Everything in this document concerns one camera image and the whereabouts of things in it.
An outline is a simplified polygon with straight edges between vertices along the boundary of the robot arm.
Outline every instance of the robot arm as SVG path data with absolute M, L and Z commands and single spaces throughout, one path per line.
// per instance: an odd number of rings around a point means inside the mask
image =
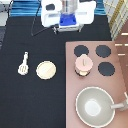
M 58 24 L 58 31 L 74 31 L 94 20 L 96 2 L 79 2 L 79 0 L 42 0 L 41 21 L 44 27 Z

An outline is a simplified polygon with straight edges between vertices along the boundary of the stove burner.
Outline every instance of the stove burner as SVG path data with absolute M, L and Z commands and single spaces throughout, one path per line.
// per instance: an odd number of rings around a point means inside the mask
M 88 53 L 89 53 L 89 50 L 88 50 L 88 48 L 87 48 L 86 46 L 84 46 L 84 45 L 78 45 L 78 46 L 76 46 L 75 49 L 74 49 L 74 54 L 75 54 L 77 57 L 81 56 L 82 54 L 88 55 Z
M 100 74 L 103 76 L 112 76 L 115 72 L 114 66 L 109 62 L 102 62 L 98 66 Z
M 111 54 L 111 49 L 106 45 L 99 45 L 96 48 L 96 54 L 100 57 L 108 57 Z

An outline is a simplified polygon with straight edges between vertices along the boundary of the white spoon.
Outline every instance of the white spoon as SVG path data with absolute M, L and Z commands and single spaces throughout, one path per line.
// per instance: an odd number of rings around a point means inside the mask
M 25 52 L 23 63 L 19 66 L 18 73 L 20 75 L 26 75 L 28 73 L 28 65 L 27 65 L 27 59 L 28 59 L 28 52 Z

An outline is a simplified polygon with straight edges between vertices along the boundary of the pink tray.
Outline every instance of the pink tray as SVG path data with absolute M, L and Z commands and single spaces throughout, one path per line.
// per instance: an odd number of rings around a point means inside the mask
M 78 45 L 85 45 L 89 49 L 88 56 L 93 61 L 93 68 L 86 77 L 81 77 L 75 72 L 74 48 Z M 111 49 L 111 55 L 106 58 L 99 57 L 95 50 L 99 45 L 107 45 Z M 103 76 L 98 71 L 101 62 L 110 62 L 115 67 L 112 76 Z M 113 41 L 78 41 L 66 43 L 66 128 L 90 128 L 78 117 L 75 108 L 75 101 L 78 93 L 89 86 L 96 86 L 106 90 L 115 103 L 125 100 L 126 92 L 115 42 Z M 105 128 L 128 128 L 128 110 L 120 112 L 116 110 L 113 121 Z

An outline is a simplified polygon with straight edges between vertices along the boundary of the white bowl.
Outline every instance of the white bowl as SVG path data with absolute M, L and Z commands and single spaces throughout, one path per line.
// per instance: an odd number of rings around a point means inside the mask
M 87 87 L 76 98 L 76 112 L 87 125 L 95 128 L 105 127 L 114 118 L 115 109 L 112 97 L 99 87 Z

